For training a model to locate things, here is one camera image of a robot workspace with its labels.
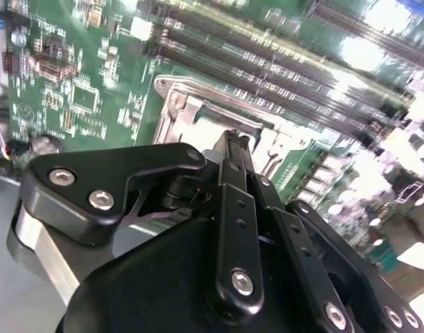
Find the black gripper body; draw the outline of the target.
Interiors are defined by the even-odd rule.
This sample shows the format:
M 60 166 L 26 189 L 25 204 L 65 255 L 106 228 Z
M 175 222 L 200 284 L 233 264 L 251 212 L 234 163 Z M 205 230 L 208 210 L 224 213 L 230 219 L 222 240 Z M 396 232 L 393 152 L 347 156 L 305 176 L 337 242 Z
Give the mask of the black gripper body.
M 227 324 L 205 297 L 210 233 L 188 221 L 96 269 L 72 296 L 59 332 L 311 332 L 286 259 L 260 239 L 264 304 L 248 323 Z

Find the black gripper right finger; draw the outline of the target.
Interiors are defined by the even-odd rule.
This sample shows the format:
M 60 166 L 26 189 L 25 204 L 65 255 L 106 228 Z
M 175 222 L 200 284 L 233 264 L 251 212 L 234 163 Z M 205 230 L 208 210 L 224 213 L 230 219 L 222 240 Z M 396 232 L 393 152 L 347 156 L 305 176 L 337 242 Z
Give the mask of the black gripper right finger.
M 262 229 L 285 259 L 305 332 L 424 332 L 424 324 L 377 269 L 307 203 L 285 205 L 253 170 L 249 138 L 239 137 Z

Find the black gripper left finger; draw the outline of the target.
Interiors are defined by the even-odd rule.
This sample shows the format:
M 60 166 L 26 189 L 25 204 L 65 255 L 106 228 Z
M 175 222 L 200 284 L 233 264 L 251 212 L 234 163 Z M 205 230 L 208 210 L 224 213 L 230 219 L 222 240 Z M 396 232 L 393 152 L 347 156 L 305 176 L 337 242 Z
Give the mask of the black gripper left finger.
M 45 155 L 22 180 L 19 236 L 68 303 L 90 273 L 188 221 L 212 224 L 206 300 L 217 314 L 264 304 L 257 208 L 237 130 L 207 155 L 185 143 Z

